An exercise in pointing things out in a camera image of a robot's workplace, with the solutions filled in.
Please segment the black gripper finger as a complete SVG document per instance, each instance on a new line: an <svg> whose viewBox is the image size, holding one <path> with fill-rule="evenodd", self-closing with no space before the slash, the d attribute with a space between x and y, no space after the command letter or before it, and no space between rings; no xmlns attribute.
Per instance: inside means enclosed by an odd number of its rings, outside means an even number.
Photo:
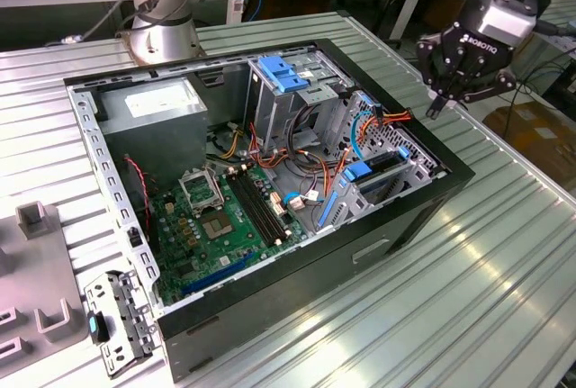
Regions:
<svg viewBox="0 0 576 388"><path fill-rule="evenodd" d="M445 41L442 33L423 36L416 47L419 71L425 85L433 94L426 116L437 117L452 94L455 78L455 49Z"/></svg>
<svg viewBox="0 0 576 388"><path fill-rule="evenodd" d="M517 85L516 75L507 68L495 76L469 78L468 74L456 72L453 77L442 81L436 90L436 114L450 103L472 104L487 98L512 91Z"/></svg>

